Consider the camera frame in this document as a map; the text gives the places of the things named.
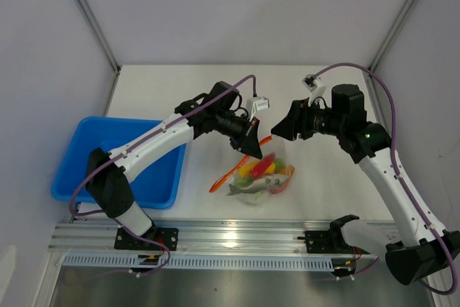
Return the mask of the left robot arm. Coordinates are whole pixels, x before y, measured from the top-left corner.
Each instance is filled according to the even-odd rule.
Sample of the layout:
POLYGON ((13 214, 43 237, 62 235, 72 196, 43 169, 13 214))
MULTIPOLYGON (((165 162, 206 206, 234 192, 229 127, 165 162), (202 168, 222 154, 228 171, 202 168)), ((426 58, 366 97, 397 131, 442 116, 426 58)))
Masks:
POLYGON ((131 184, 154 162, 212 131, 228 137, 234 150, 262 157, 256 114, 268 109, 270 102, 254 94, 245 107, 238 108, 238 115, 232 105, 240 98, 236 86, 219 81, 208 93, 182 102, 166 120, 131 142, 109 152, 97 148, 90 153, 82 186, 138 248, 149 249, 155 243, 157 227, 135 201, 131 184))

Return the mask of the yellow toy mango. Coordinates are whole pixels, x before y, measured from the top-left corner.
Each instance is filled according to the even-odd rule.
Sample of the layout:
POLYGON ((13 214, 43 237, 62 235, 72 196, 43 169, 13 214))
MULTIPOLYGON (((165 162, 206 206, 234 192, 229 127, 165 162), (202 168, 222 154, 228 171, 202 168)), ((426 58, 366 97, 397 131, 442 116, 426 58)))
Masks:
POLYGON ((253 169, 258 165, 258 162, 250 162, 238 169, 238 174, 241 178, 252 176, 253 169))

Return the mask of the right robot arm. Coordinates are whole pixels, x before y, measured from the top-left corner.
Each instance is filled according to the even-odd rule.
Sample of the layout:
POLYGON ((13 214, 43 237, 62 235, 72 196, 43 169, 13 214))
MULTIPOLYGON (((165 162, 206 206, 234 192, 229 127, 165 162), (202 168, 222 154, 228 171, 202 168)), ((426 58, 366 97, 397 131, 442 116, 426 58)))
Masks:
POLYGON ((355 215, 331 222, 329 246, 344 252, 358 247, 384 260, 392 276, 409 285, 454 263, 459 232, 450 232, 430 211, 392 150, 385 128, 367 119, 364 94, 352 84, 331 90, 331 106, 321 108, 310 99, 294 100, 271 133, 288 141, 327 134, 339 141, 385 202, 400 235, 392 243, 379 229, 355 215))

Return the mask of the clear zip top bag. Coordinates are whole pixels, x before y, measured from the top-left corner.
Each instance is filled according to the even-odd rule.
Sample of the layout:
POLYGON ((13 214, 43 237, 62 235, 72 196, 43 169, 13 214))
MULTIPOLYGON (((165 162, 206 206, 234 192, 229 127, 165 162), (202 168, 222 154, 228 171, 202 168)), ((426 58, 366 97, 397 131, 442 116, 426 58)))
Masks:
POLYGON ((249 206, 258 206, 280 195, 290 185, 295 167, 288 160, 285 140, 269 135, 259 142, 262 158, 242 157, 208 189, 249 206))

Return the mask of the grey toy fish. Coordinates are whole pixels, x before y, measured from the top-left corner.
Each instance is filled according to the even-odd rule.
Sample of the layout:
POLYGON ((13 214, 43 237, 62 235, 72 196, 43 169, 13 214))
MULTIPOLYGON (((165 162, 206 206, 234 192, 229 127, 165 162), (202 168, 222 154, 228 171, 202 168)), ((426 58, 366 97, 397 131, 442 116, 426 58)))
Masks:
POLYGON ((245 193, 257 193, 260 191, 271 191, 280 187, 283 183, 283 177, 280 174, 264 175, 258 178, 245 188, 237 188, 235 185, 229 186, 228 196, 236 196, 245 193))

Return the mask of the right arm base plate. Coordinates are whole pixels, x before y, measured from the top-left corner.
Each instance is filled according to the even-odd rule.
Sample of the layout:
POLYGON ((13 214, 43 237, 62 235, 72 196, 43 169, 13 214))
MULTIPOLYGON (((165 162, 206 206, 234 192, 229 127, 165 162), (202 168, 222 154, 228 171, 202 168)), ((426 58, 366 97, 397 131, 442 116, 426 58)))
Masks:
POLYGON ((341 236, 331 231, 305 231, 297 240, 304 242, 308 254, 368 255, 363 249, 346 244, 341 236))

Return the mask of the red orange toy mango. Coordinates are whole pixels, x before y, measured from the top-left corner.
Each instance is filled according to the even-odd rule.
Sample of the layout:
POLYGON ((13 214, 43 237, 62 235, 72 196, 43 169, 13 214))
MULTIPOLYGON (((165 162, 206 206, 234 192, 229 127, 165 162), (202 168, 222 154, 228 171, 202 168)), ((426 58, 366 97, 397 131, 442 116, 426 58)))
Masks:
POLYGON ((294 176, 294 173, 295 173, 295 167, 294 166, 286 165, 285 167, 283 167, 279 171, 279 174, 283 177, 283 183, 281 184, 280 187, 277 187, 277 188, 271 190, 270 193, 272 195, 277 195, 277 194, 280 194, 280 193, 284 192, 288 188, 288 186, 290 184, 290 180, 294 176))

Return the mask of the green toy grapes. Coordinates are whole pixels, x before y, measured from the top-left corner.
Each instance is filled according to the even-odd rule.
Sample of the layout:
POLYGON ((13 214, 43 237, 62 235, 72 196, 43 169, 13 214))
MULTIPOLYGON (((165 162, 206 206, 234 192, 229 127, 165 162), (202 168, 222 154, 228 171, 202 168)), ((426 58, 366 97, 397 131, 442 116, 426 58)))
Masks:
POLYGON ((252 179, 252 176, 251 175, 248 175, 248 176, 245 176, 245 177, 236 177, 233 181, 233 184, 237 187, 237 188, 245 188, 247 187, 248 185, 250 185, 252 183, 253 179, 252 179))

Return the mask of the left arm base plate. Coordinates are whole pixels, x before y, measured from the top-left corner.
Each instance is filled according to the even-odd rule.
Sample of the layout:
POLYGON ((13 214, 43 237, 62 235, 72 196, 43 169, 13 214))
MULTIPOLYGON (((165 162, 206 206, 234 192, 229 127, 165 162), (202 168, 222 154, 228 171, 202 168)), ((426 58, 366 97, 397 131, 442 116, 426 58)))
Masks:
MULTIPOLYGON (((179 230, 177 228, 150 229, 141 237, 165 245, 170 251, 175 251, 178 244, 179 230)), ((116 233, 114 249, 134 251, 161 251, 156 244, 145 242, 131 236, 126 230, 120 228, 116 233)))

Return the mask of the white green toy cabbage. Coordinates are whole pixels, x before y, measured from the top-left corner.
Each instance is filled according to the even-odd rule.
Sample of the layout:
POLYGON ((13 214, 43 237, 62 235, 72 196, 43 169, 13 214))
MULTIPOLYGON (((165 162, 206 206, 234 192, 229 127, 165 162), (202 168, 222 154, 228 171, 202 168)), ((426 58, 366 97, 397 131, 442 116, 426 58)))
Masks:
POLYGON ((269 191, 260 191, 257 193, 245 193, 237 196, 238 200, 245 205, 258 206, 267 201, 271 196, 269 191))

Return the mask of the red toy chili pepper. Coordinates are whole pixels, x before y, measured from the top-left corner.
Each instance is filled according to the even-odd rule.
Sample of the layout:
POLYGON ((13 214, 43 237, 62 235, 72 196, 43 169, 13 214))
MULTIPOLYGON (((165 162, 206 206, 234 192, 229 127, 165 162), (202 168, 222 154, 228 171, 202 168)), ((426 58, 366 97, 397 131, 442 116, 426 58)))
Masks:
POLYGON ((259 162, 258 165, 252 171, 252 178, 258 179, 263 175, 270 175, 275 172, 276 164, 275 164, 275 153, 270 153, 264 156, 259 162))

